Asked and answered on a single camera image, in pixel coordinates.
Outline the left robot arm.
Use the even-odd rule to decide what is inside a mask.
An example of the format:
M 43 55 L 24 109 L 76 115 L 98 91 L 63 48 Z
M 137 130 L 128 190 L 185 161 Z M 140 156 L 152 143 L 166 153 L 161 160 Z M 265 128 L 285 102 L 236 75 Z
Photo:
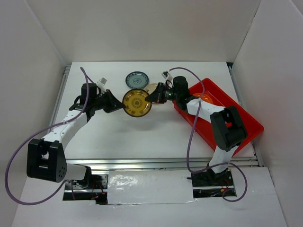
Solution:
M 68 164 L 64 151 L 96 111 L 103 110 L 108 114 L 124 107 L 125 105 L 109 89 L 99 88 L 95 83 L 83 84 L 81 94 L 75 98 L 62 122 L 52 127 L 41 139 L 33 138 L 29 142 L 27 176 L 56 183 L 76 180 L 83 189 L 91 187 L 93 184 L 91 168 Z

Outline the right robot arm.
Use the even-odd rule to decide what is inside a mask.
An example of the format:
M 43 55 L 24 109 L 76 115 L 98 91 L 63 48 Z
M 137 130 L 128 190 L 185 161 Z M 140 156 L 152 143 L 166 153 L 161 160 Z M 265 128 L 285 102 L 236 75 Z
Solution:
M 204 101 L 202 96 L 190 94 L 186 78 L 178 76 L 173 79 L 171 88 L 159 83 L 145 101 L 158 104 L 163 104 L 168 100 L 176 102 L 181 111 L 195 116 L 193 128 L 196 127 L 198 119 L 211 124 L 216 143 L 214 155 L 206 171 L 201 173 L 194 171 L 192 174 L 201 177 L 211 185 L 217 185 L 226 174 L 235 150 L 248 134 L 235 106 L 214 105 Z

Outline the orange plate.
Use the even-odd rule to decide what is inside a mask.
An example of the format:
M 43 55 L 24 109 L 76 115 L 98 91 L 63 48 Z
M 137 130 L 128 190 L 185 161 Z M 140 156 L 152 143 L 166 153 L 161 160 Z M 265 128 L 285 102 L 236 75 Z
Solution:
M 206 95 L 206 94 L 202 95 L 201 93 L 194 93 L 193 96 L 201 98 L 203 101 L 205 101 L 207 103 L 213 104 L 213 101 L 212 101 L 211 97 Z

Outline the yellow patterned plate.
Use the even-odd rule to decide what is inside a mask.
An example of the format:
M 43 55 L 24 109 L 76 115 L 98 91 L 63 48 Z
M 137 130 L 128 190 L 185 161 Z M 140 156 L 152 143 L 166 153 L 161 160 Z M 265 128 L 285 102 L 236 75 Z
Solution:
M 122 99 L 125 113 L 135 118 L 147 115 L 152 108 L 152 103 L 145 100 L 148 95 L 148 92 L 142 89 L 131 89 L 126 92 Z

